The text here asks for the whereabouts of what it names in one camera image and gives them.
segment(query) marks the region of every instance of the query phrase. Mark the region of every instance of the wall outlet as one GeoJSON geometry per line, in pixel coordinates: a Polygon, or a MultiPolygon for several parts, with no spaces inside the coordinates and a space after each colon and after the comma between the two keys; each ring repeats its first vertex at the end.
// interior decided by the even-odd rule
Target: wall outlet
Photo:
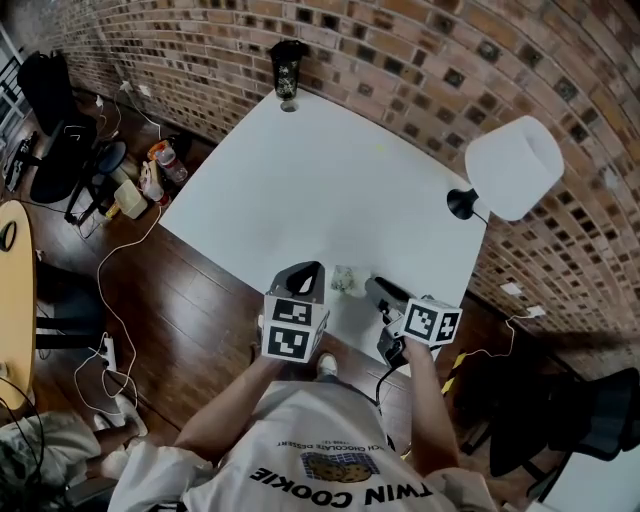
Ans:
{"type": "Polygon", "coordinates": [[[540,306],[533,306],[533,307],[527,308],[527,311],[529,312],[529,318],[535,318],[537,316],[546,315],[544,309],[542,309],[542,307],[540,306]]]}
{"type": "Polygon", "coordinates": [[[500,286],[500,288],[509,295],[520,295],[522,293],[522,290],[518,288],[518,285],[515,283],[506,283],[500,286]]]}

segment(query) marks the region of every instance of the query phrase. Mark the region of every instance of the wire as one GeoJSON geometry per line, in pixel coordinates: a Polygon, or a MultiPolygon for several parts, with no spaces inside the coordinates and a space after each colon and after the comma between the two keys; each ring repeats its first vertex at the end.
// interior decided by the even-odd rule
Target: wire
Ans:
{"type": "MultiPolygon", "coordinates": [[[[50,206],[46,206],[44,204],[32,203],[31,201],[25,201],[24,199],[13,199],[13,201],[18,201],[18,202],[20,202],[22,204],[30,204],[31,206],[38,206],[39,208],[45,208],[47,210],[51,210],[52,212],[67,213],[65,210],[57,210],[55,208],[51,208],[50,206]]],[[[84,213],[84,211],[83,212],[71,212],[71,215],[78,215],[79,213],[84,213]]]]}
{"type": "Polygon", "coordinates": [[[128,96],[129,96],[129,99],[131,100],[131,104],[136,108],[136,110],[140,113],[140,115],[142,117],[144,117],[147,121],[149,121],[151,124],[153,124],[153,125],[158,127],[158,140],[162,140],[162,132],[160,131],[161,130],[161,126],[158,123],[154,123],[151,119],[149,119],[147,116],[145,116],[142,113],[142,110],[140,110],[138,108],[138,105],[136,105],[136,102],[133,101],[133,98],[131,97],[131,94],[128,94],[128,96]]]}
{"type": "Polygon", "coordinates": [[[120,121],[122,121],[122,113],[120,112],[120,107],[118,107],[118,93],[119,92],[120,92],[120,89],[118,89],[116,91],[116,93],[113,95],[113,104],[116,106],[116,110],[118,111],[118,122],[116,123],[116,127],[113,129],[113,131],[111,133],[109,133],[109,135],[105,135],[102,140],[105,140],[105,139],[108,139],[110,137],[113,137],[115,135],[115,133],[118,131],[118,128],[120,128],[120,121]]]}
{"type": "Polygon", "coordinates": [[[103,111],[104,111],[104,102],[102,103],[102,105],[100,105],[100,119],[104,119],[104,123],[102,123],[102,126],[98,130],[98,134],[96,135],[96,137],[100,137],[102,130],[104,130],[105,127],[107,126],[107,116],[103,115],[103,111]]]}
{"type": "Polygon", "coordinates": [[[485,354],[487,354],[489,357],[509,357],[511,355],[511,352],[513,351],[513,341],[516,337],[516,331],[513,327],[511,327],[511,324],[509,323],[511,320],[513,320],[514,318],[522,318],[522,319],[527,319],[527,318],[534,318],[532,316],[518,316],[518,315],[513,315],[511,318],[509,318],[508,320],[505,320],[505,323],[507,324],[507,327],[509,329],[511,329],[511,346],[509,347],[509,352],[507,352],[506,354],[489,354],[489,352],[487,352],[485,349],[481,348],[479,350],[475,350],[473,352],[471,352],[470,354],[467,354],[466,357],[472,356],[474,354],[478,354],[480,352],[484,352],[485,354]]]}
{"type": "MultiPolygon", "coordinates": [[[[131,362],[129,363],[129,368],[127,370],[127,373],[121,373],[117,370],[110,370],[110,369],[105,369],[102,371],[102,387],[104,389],[104,392],[107,394],[107,396],[109,396],[110,398],[115,398],[116,396],[118,396],[120,393],[122,393],[124,391],[124,389],[127,387],[127,385],[129,384],[129,382],[131,382],[131,385],[133,386],[133,390],[135,393],[135,404],[134,406],[137,408],[138,407],[138,389],[136,388],[136,383],[134,382],[134,380],[131,378],[131,369],[133,368],[133,364],[136,361],[136,357],[138,356],[138,353],[136,351],[136,347],[133,344],[133,341],[131,340],[131,336],[129,336],[129,331],[127,330],[127,326],[125,325],[124,321],[122,320],[122,318],[120,318],[116,312],[111,308],[111,306],[109,306],[109,303],[106,301],[106,299],[104,298],[104,295],[102,293],[102,286],[100,285],[100,270],[102,270],[102,266],[105,264],[105,262],[116,252],[118,252],[121,249],[125,249],[127,247],[132,247],[134,245],[138,245],[142,242],[144,242],[146,240],[146,238],[149,236],[149,233],[151,233],[151,230],[156,226],[156,224],[158,223],[158,221],[160,220],[160,217],[162,216],[162,206],[158,206],[158,217],[156,218],[156,220],[153,222],[153,224],[151,225],[151,227],[147,230],[147,232],[144,234],[144,236],[136,241],[136,242],[132,242],[129,244],[124,244],[121,245],[119,247],[116,247],[115,249],[113,249],[109,254],[107,254],[107,256],[100,262],[100,265],[98,265],[98,270],[96,272],[96,277],[97,277],[97,281],[98,281],[98,292],[100,293],[100,298],[102,299],[102,302],[104,303],[104,305],[107,307],[107,309],[111,312],[111,314],[116,317],[116,320],[118,320],[118,322],[120,322],[120,325],[122,325],[122,328],[124,329],[124,333],[127,336],[127,340],[129,341],[129,345],[131,345],[131,350],[133,352],[133,357],[131,358],[131,362]],[[104,382],[104,375],[105,372],[110,371],[113,373],[116,373],[118,375],[122,375],[123,377],[125,377],[125,382],[124,384],[120,387],[120,389],[114,393],[113,395],[111,393],[109,393],[107,391],[107,387],[105,385],[104,382]]],[[[98,350],[94,350],[91,349],[93,351],[93,355],[89,356],[87,359],[84,360],[84,362],[76,369],[76,371],[73,373],[73,380],[74,383],[76,385],[76,389],[78,390],[78,394],[80,395],[80,398],[82,399],[82,402],[84,403],[84,405],[86,405],[89,409],[92,409],[94,411],[97,412],[101,412],[103,414],[106,414],[108,416],[119,416],[121,413],[112,413],[112,412],[108,412],[105,411],[104,409],[100,409],[98,407],[93,407],[92,405],[89,405],[87,403],[87,401],[84,399],[84,397],[82,396],[82,392],[80,391],[80,387],[78,386],[78,380],[77,380],[77,375],[78,372],[84,367],[85,364],[87,364],[91,359],[95,358],[95,357],[103,357],[100,354],[100,350],[102,349],[102,345],[104,344],[104,339],[107,336],[108,333],[103,333],[102,334],[102,338],[100,339],[100,345],[98,346],[98,350]]]]}
{"type": "Polygon", "coordinates": [[[382,377],[380,377],[380,380],[376,384],[376,403],[378,404],[378,407],[380,407],[381,405],[380,404],[380,386],[382,386],[382,383],[387,379],[387,377],[395,371],[396,371],[395,368],[389,368],[389,370],[387,370],[387,373],[385,373],[382,377]]]}
{"type": "Polygon", "coordinates": [[[480,217],[480,215],[478,215],[476,212],[471,212],[471,213],[473,213],[473,214],[474,214],[476,217],[478,217],[482,222],[484,222],[484,225],[485,225],[485,226],[489,227],[489,223],[488,223],[486,220],[484,220],[482,217],[480,217]]]}

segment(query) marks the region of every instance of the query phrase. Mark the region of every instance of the hardwood floor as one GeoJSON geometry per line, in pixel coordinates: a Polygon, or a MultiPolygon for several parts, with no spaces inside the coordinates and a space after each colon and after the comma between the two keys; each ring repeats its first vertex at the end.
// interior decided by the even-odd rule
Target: hardwood floor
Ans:
{"type": "MultiPolygon", "coordinates": [[[[97,117],[95,106],[89,101],[82,108],[97,117]]],[[[111,103],[106,103],[104,113],[110,120],[105,130],[108,132],[113,129],[115,119],[111,103]]],[[[129,144],[130,152],[141,158],[154,142],[154,131],[137,113],[123,108],[122,114],[121,137],[129,144]]],[[[34,120],[30,119],[20,136],[30,133],[33,127],[34,120]]],[[[163,128],[164,136],[171,132],[163,128]]],[[[43,145],[44,140],[41,140],[36,154],[43,145]]],[[[212,149],[202,141],[195,141],[186,162],[189,171],[194,172],[212,149]]],[[[25,179],[16,197],[28,197],[32,175],[33,172],[25,179]]],[[[88,204],[88,195],[81,196],[76,211],[82,211],[88,204]]],[[[64,210],[66,201],[50,206],[64,210]]],[[[150,207],[135,221],[120,214],[105,222],[100,215],[94,214],[97,221],[105,223],[85,239],[91,220],[82,226],[80,233],[64,221],[61,213],[28,204],[25,207],[31,219],[35,247],[44,250],[45,261],[94,277],[98,265],[109,252],[140,239],[158,215],[157,206],[150,207]]],[[[125,322],[135,345],[137,358],[131,375],[137,384],[140,410],[150,427],[151,439],[157,443],[171,443],[188,418],[249,365],[262,295],[161,226],[154,227],[143,243],[112,256],[103,267],[101,282],[106,300],[125,322]]],[[[462,349],[486,348],[498,353],[509,349],[510,331],[501,318],[469,297],[464,299],[463,309],[455,343],[446,347],[437,360],[442,382],[462,349]]],[[[131,361],[133,351],[121,325],[112,315],[108,315],[107,327],[114,337],[122,371],[131,361]]],[[[528,343],[524,336],[517,340],[517,346],[528,343]]],[[[374,396],[385,367],[329,336],[323,340],[321,350],[336,354],[343,380],[374,396]]],[[[90,352],[84,350],[57,350],[44,360],[37,357],[34,389],[41,411],[74,409],[92,424],[93,411],[84,406],[73,382],[75,368],[89,355],[90,352]]],[[[456,420],[453,405],[456,397],[464,394],[465,386],[469,389],[478,387],[477,381],[465,381],[467,369],[485,368],[487,359],[481,356],[465,362],[447,396],[461,442],[469,428],[456,420]]],[[[523,360],[531,366],[534,359],[527,353],[519,359],[509,358],[508,363],[523,360]]],[[[503,371],[502,367],[488,367],[491,371],[503,371]]],[[[79,386],[87,402],[115,410],[102,390],[101,370],[99,361],[93,360],[78,376],[79,386]]],[[[476,375],[474,372],[470,371],[469,375],[476,375]]],[[[112,391],[116,389],[109,379],[107,384],[112,391]]],[[[399,374],[393,374],[381,386],[384,424],[399,452],[404,452],[410,441],[411,408],[407,389],[408,379],[399,374]]],[[[555,459],[552,454],[545,460],[555,459]]],[[[486,446],[473,457],[464,457],[463,464],[488,477],[489,487],[499,502],[521,500],[526,488],[533,483],[528,475],[517,471],[502,479],[490,478],[486,446]]]]}

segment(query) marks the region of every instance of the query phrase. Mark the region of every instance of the cookie graphic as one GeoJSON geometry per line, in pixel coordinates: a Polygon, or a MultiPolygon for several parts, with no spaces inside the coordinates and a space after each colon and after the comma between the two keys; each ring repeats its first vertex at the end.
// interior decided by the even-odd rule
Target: cookie graphic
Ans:
{"type": "Polygon", "coordinates": [[[345,464],[346,473],[340,480],[343,483],[364,482],[371,477],[371,470],[363,464],[345,464]]]}
{"type": "Polygon", "coordinates": [[[329,459],[310,458],[308,464],[316,476],[327,482],[341,482],[347,474],[347,470],[340,463],[329,459]]]}

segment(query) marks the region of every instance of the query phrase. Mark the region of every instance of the water bottle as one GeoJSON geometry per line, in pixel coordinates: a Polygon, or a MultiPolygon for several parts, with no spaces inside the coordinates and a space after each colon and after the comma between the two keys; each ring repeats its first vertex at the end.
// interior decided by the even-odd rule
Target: water bottle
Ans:
{"type": "Polygon", "coordinates": [[[156,160],[164,169],[167,177],[176,185],[181,185],[187,179],[189,173],[182,162],[178,160],[171,146],[167,146],[161,151],[156,151],[156,160]]]}

